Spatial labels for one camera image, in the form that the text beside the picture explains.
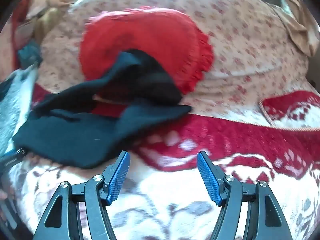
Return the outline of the grey fleece jacket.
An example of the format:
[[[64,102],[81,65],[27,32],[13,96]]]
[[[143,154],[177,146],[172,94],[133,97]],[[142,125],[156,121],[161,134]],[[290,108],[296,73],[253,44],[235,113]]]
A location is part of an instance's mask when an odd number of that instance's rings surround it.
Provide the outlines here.
[[[12,137],[28,118],[38,68],[12,72],[1,82],[1,156],[14,149]]]

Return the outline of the beige curtain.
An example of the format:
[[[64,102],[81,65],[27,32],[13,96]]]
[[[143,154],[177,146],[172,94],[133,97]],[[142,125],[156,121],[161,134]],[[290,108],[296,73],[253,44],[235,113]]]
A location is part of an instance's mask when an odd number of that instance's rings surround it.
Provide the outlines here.
[[[281,0],[282,5],[272,5],[293,43],[308,57],[313,57],[319,47],[319,25],[302,0]]]

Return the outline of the teal plastic bag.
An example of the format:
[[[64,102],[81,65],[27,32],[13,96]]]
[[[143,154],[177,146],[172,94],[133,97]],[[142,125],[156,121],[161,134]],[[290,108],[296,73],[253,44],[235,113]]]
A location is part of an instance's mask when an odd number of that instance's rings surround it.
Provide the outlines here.
[[[39,67],[42,62],[40,46],[34,40],[18,50],[17,55],[22,69],[27,69],[33,64]]]

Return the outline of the floral beige quilt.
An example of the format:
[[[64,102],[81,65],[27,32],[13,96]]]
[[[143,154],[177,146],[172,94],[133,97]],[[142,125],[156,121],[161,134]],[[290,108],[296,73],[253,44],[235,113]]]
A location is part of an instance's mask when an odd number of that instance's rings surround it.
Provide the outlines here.
[[[209,35],[214,64],[183,99],[195,114],[268,126],[259,101],[312,91],[305,77],[308,58],[260,0],[80,0],[44,38],[38,84],[58,93],[81,83],[78,55],[85,22],[102,11],[140,5],[185,12]]]

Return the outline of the black knit pants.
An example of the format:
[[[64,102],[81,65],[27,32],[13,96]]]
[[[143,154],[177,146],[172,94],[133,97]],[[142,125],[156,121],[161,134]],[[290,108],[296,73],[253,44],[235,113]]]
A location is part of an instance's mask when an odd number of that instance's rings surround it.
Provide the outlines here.
[[[102,77],[48,95],[13,137],[53,162],[94,168],[128,150],[149,129],[191,111],[173,79],[150,55],[121,52]]]

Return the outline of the red heart ruffled pillow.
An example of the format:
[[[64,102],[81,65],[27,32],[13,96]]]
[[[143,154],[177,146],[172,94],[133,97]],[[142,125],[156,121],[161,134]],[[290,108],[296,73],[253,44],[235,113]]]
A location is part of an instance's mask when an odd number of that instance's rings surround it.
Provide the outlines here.
[[[153,57],[183,94],[195,89],[214,62],[208,35],[180,11],[153,7],[104,11],[85,25],[79,50],[84,77],[102,76],[120,52],[131,49]]]

